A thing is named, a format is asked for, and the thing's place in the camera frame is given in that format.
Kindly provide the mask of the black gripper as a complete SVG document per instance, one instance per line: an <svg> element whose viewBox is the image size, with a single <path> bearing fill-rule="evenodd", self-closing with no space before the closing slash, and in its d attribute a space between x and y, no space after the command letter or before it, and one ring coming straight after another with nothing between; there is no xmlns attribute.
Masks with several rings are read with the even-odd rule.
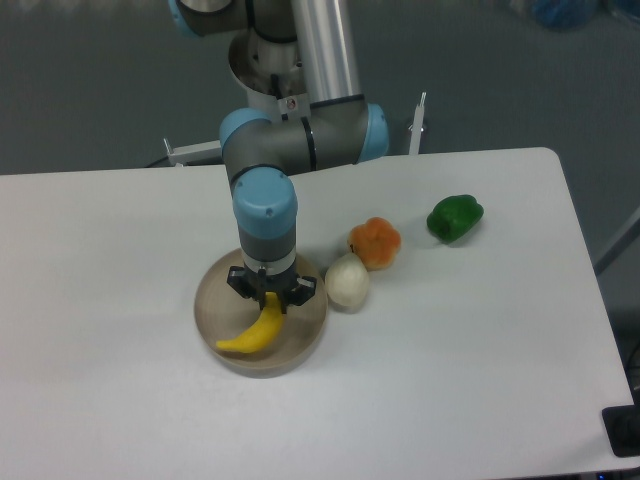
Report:
<svg viewBox="0 0 640 480"><path fill-rule="evenodd" d="M287 314L289 306L302 306L314 297L317 278L298 275L296 260L276 267L244 263L229 268L227 284L242 298L256 301L260 308L265 306L266 293L274 292L281 301L281 312Z"/></svg>

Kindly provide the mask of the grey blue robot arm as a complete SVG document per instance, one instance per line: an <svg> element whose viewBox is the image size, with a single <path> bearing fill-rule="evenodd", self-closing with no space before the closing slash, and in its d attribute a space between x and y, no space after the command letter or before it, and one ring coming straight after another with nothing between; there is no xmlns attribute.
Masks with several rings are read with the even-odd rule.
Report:
<svg viewBox="0 0 640 480"><path fill-rule="evenodd" d="M384 156L382 108L365 99L344 1L173 1L175 23L205 37L233 32L229 65L249 104L219 129L243 262L241 297L300 306L317 281L296 265L297 174Z"/></svg>

